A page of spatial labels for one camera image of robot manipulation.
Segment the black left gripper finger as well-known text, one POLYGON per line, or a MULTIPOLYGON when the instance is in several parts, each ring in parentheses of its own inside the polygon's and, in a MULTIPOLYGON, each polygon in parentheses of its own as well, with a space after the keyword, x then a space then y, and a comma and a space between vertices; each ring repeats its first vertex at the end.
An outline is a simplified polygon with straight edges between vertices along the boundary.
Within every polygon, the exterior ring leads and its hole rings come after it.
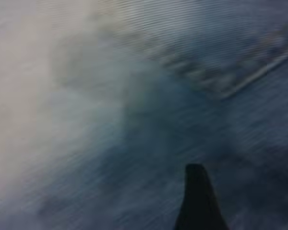
POLYGON ((176 230, 227 230, 208 173, 201 164, 185 168, 183 201, 176 230))

